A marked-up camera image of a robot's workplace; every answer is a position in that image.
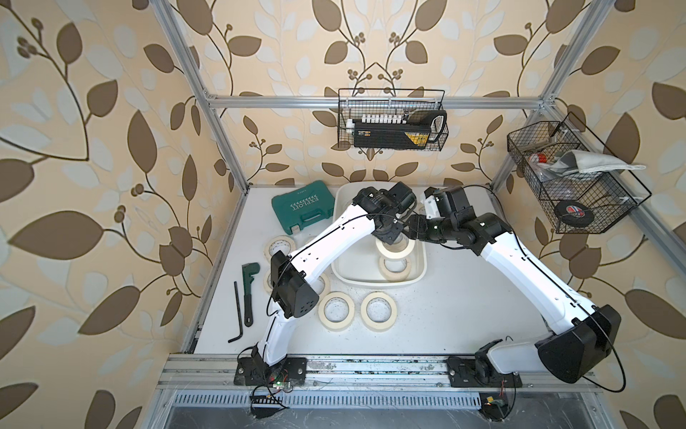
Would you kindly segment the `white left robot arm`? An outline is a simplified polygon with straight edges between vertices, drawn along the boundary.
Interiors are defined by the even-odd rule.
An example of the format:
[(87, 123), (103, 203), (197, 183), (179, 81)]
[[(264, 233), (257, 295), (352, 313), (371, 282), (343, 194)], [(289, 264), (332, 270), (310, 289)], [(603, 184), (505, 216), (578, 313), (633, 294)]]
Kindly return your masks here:
[(390, 189), (366, 187), (332, 225), (305, 247), (288, 255), (278, 251), (271, 257), (269, 323), (254, 352), (266, 368), (280, 364), (287, 357), (297, 321), (318, 304), (319, 295), (311, 283), (367, 236), (388, 244), (396, 241), (405, 228), (402, 217), (415, 205), (416, 196), (402, 182)]

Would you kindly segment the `cream tape roll four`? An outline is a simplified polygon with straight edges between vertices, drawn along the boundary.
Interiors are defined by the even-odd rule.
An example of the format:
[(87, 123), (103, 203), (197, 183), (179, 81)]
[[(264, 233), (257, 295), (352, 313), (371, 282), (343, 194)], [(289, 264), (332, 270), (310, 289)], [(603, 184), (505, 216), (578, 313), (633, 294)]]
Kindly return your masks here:
[(311, 286), (319, 297), (324, 297), (330, 293), (330, 279), (326, 273), (322, 273), (311, 283)]

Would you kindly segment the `cream tape roll seven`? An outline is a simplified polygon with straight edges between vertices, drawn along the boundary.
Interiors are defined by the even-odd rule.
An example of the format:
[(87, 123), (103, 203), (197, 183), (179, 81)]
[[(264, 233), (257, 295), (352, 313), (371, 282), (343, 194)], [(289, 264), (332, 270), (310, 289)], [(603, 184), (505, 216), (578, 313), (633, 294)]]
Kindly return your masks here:
[(353, 322), (356, 305), (352, 298), (343, 292), (331, 292), (322, 298), (318, 316), (325, 329), (339, 332), (348, 329)]

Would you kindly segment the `cream tape roll one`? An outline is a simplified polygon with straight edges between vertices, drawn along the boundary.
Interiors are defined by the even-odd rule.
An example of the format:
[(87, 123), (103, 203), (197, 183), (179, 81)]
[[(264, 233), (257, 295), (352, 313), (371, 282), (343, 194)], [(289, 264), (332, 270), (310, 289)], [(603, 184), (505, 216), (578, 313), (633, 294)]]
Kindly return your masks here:
[(270, 271), (267, 271), (264, 275), (264, 289), (267, 294), (272, 294), (273, 292), (272, 277)]

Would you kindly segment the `cream tape roll two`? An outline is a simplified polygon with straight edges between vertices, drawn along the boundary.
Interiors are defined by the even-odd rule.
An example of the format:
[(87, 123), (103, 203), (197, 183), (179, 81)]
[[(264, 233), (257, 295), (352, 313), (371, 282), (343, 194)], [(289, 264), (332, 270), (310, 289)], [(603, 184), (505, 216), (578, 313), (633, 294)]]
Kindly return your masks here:
[(396, 301), (386, 293), (377, 291), (368, 294), (361, 307), (364, 325), (374, 332), (387, 332), (398, 318)]

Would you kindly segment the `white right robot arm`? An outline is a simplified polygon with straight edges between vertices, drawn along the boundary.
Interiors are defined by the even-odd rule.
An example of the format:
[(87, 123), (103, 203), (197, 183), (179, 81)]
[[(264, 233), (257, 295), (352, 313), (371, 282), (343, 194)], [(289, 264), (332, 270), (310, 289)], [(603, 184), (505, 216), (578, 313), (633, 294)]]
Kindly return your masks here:
[(614, 350), (621, 316), (611, 306), (596, 306), (527, 250), (505, 221), (486, 213), (463, 222), (454, 216), (407, 221), (412, 240), (455, 241), (503, 273), (541, 314), (548, 333), (526, 341), (493, 341), (483, 347), (489, 366), (501, 374), (547, 370), (574, 384)]

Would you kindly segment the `cream tape roll three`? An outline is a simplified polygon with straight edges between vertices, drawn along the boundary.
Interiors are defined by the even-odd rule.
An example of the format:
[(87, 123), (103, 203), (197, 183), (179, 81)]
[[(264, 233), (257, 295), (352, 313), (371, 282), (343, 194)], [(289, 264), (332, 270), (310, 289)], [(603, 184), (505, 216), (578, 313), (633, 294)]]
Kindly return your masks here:
[(266, 245), (264, 249), (264, 255), (267, 260), (271, 260), (272, 257), (279, 251), (287, 256), (296, 248), (296, 242), (291, 239), (291, 237), (285, 235), (277, 236), (271, 239)]

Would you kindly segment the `cream tape roll five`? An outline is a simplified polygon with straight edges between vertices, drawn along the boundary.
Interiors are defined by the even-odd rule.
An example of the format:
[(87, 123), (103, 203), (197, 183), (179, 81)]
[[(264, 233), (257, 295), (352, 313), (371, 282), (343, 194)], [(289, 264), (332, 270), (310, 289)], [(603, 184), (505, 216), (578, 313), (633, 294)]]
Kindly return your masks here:
[(375, 241), (376, 248), (382, 257), (390, 260), (404, 259), (408, 257), (416, 246), (416, 241), (400, 235), (396, 241), (389, 244), (377, 239)]

